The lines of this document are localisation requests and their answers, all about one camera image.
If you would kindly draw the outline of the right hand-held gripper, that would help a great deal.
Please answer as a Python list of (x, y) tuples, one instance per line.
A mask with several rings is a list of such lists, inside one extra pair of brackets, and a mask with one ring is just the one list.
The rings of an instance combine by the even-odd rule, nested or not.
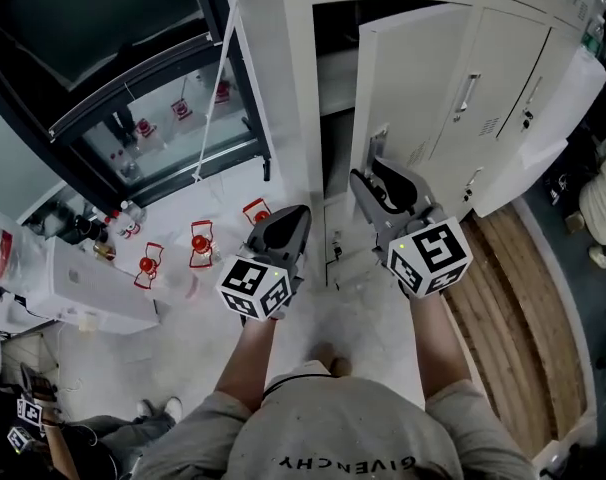
[(374, 186), (352, 169), (349, 184), (366, 221), (377, 234), (373, 252), (413, 298), (424, 298), (458, 282), (473, 255), (455, 217), (432, 202), (432, 191), (417, 173), (376, 156), (372, 172), (384, 184)]

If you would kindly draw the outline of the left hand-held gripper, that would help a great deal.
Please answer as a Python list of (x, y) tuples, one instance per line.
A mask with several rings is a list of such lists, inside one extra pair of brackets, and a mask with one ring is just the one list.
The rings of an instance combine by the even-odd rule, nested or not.
[(298, 262), (311, 224), (306, 205), (283, 208), (259, 221), (248, 240), (215, 267), (215, 289), (224, 307), (247, 320), (282, 318), (303, 282)]

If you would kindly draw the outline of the white metal locker cabinet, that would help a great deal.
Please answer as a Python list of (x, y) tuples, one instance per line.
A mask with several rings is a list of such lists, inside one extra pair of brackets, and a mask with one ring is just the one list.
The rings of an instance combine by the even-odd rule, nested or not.
[(325, 201), (349, 187), (362, 25), (442, 3), (492, 11), (481, 52), (480, 166), (465, 185), (469, 211), (519, 145), (518, 120), (540, 111), (579, 47), (596, 0), (233, 0), (239, 39), (288, 198), (311, 205), (307, 266), (326, 283)]

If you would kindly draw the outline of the person's right forearm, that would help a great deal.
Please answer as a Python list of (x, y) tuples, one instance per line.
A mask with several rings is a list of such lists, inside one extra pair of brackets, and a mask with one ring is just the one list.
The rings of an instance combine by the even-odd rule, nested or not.
[(417, 362), (426, 411), (443, 390), (471, 383), (471, 373), (454, 325), (438, 293), (410, 301)]

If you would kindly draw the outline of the person's left forearm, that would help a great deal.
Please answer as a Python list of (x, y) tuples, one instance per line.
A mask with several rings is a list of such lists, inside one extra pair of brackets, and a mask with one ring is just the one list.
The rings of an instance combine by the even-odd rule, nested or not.
[(263, 399), (277, 321), (248, 320), (215, 386), (256, 412)]

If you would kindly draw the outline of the clear water jug red cap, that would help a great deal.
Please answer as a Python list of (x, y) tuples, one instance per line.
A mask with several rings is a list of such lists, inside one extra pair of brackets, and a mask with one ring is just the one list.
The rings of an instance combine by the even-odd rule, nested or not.
[(148, 242), (139, 261), (134, 286), (153, 300), (170, 306), (186, 306), (198, 291), (199, 281), (189, 267), (187, 249)]
[(242, 213), (251, 226), (250, 234), (245, 242), (250, 243), (252, 239), (262, 237), (269, 225), (269, 223), (265, 223), (265, 220), (272, 215), (267, 202), (259, 197), (244, 206)]
[(204, 219), (190, 225), (188, 267), (196, 275), (204, 293), (213, 293), (226, 257), (235, 239), (221, 223)]

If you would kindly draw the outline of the small clear bottle white cap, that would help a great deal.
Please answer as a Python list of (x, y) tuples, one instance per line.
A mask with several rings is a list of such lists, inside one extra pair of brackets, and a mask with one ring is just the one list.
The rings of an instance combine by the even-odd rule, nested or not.
[(141, 225), (146, 219), (146, 210), (141, 208), (131, 200), (121, 202), (121, 209), (124, 214), (127, 214), (134, 222)]

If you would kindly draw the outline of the small white bottle red label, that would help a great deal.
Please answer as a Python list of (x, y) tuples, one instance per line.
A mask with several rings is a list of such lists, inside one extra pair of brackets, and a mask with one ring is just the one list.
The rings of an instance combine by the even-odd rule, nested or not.
[(124, 239), (137, 235), (141, 230), (140, 225), (123, 212), (114, 211), (111, 216), (106, 215), (104, 222), (112, 234)]

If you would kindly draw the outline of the large white stepped block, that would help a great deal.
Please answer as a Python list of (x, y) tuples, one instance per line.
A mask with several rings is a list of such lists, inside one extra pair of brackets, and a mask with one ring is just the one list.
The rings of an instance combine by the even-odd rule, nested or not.
[(568, 139), (606, 82), (595, 55), (577, 48), (555, 91), (540, 111), (529, 104), (518, 120), (519, 145), (489, 188), (475, 199), (474, 211), (487, 217), (526, 192), (567, 147)]

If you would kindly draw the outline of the black sneaker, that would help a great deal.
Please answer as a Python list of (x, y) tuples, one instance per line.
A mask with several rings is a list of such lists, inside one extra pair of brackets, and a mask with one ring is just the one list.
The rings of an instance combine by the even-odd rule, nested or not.
[(546, 190), (552, 206), (566, 204), (571, 196), (571, 178), (567, 172), (553, 173), (546, 180)]

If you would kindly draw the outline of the wooden slat platform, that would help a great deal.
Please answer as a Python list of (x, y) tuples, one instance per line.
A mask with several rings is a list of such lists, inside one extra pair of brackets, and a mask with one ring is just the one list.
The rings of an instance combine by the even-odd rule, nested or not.
[(461, 225), (473, 261), (444, 296), (494, 412), (534, 458), (588, 407), (570, 321), (512, 205), (484, 218), (470, 214)]

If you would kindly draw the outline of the white long carton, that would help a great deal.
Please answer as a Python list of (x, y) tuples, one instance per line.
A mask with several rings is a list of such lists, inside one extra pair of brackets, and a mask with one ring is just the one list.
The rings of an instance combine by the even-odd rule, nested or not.
[(129, 335), (157, 326), (153, 300), (134, 286), (134, 278), (80, 249), (47, 241), (49, 299), (52, 316), (84, 331)]

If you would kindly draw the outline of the black round container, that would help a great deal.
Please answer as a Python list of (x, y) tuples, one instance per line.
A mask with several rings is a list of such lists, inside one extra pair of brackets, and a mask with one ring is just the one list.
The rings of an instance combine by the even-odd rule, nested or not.
[(106, 227), (97, 220), (90, 221), (81, 215), (77, 215), (74, 219), (74, 228), (83, 239), (99, 243), (108, 241), (109, 235)]

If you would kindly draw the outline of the person's grey t-shirt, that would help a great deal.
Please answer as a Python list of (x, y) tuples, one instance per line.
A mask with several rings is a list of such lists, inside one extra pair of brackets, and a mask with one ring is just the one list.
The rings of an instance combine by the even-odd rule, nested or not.
[(357, 377), (286, 379), (256, 412), (220, 392), (152, 445), (132, 480), (535, 480), (472, 383), (417, 406)]

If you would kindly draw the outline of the clear bag red label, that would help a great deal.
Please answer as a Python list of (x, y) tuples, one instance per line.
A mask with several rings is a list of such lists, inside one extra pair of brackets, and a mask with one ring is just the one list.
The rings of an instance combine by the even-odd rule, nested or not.
[(24, 295), (40, 255), (38, 238), (0, 212), (0, 286)]

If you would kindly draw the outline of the black framed glass window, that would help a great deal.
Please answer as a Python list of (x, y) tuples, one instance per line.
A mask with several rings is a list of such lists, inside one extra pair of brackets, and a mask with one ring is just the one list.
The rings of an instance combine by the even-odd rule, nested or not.
[(233, 0), (0, 0), (0, 115), (101, 210), (271, 152)]

